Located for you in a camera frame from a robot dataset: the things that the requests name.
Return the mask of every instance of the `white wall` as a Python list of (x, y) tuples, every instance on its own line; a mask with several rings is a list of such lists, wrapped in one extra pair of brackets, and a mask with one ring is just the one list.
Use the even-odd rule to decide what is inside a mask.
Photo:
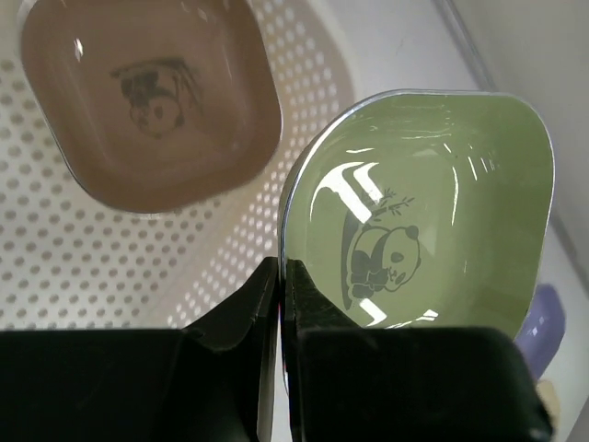
[(555, 211), (589, 273), (589, 2), (455, 0), (499, 90), (542, 114), (557, 159)]

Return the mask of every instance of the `white basket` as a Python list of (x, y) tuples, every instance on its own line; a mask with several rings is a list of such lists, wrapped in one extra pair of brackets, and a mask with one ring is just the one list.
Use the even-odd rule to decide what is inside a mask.
[(283, 110), (253, 182), (159, 217), (95, 202), (75, 182), (17, 56), (19, 0), (0, 4), (0, 329), (182, 327), (276, 255), (286, 174), (356, 99), (350, 69), (305, 0), (251, 0)]

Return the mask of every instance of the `purple object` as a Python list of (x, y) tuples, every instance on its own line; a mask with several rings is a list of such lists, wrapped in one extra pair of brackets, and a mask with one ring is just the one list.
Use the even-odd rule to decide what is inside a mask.
[(552, 285), (539, 285), (515, 343), (535, 379), (540, 379), (559, 350), (565, 331), (564, 309)]

